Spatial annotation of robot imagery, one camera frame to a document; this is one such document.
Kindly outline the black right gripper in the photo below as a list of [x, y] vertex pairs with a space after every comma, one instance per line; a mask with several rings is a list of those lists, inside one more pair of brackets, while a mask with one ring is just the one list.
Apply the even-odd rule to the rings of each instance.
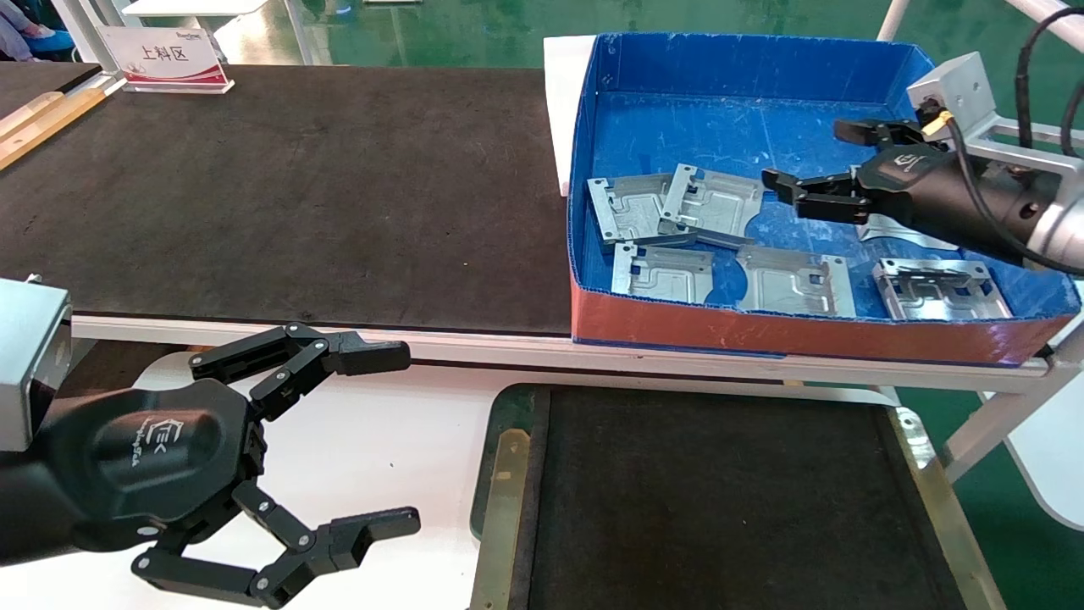
[[764, 189], [801, 219], [864, 225], [872, 215], [886, 215], [902, 225], [932, 225], [962, 211], [959, 155], [925, 142], [918, 121], [836, 119], [835, 138], [880, 152], [842, 174], [761, 171]]

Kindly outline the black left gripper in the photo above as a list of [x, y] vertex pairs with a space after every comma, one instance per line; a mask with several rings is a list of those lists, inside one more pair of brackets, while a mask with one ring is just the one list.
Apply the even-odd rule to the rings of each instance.
[[[192, 356], [189, 368], [201, 381], [165, 391], [132, 387], [63, 408], [46, 423], [42, 450], [49, 482], [69, 505], [65, 535], [78, 551], [124, 551], [170, 529], [209, 536], [233, 517], [232, 501], [283, 546], [273, 563], [251, 570], [186, 558], [194, 536], [185, 532], [141, 553], [132, 573], [167, 593], [283, 609], [317, 577], [359, 568], [377, 541], [416, 534], [421, 517], [402, 507], [310, 530], [251, 482], [263, 473], [267, 451], [256, 419], [276, 420], [333, 374], [410, 366], [404, 342], [291, 323]], [[249, 404], [225, 386], [263, 372]]]

